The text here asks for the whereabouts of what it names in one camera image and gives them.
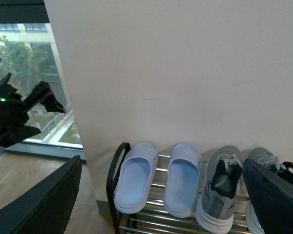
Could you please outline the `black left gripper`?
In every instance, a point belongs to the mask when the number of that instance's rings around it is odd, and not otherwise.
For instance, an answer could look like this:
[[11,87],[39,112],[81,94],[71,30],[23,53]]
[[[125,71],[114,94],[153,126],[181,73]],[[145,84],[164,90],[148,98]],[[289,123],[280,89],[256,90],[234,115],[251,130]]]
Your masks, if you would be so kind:
[[40,81],[23,100],[17,88],[9,84],[11,76],[9,72],[0,80],[0,147],[4,148],[41,133],[38,128],[24,126],[29,120],[28,111],[37,103],[48,112],[66,112],[66,108],[51,94],[47,82]]

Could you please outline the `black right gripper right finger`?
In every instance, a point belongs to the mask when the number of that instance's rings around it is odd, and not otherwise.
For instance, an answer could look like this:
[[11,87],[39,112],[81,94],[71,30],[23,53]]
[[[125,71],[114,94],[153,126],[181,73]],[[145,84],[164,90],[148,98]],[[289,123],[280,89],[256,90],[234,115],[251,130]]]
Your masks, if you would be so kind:
[[283,165],[283,173],[274,173],[251,159],[243,164],[250,198],[246,221],[252,234],[293,234],[293,162]]

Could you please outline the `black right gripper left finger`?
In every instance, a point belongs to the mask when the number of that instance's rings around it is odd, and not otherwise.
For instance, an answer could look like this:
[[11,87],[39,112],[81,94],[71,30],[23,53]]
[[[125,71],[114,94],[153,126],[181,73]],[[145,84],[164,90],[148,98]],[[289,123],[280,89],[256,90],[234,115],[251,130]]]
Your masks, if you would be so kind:
[[63,234],[79,192],[82,161],[74,156],[0,209],[0,234]]

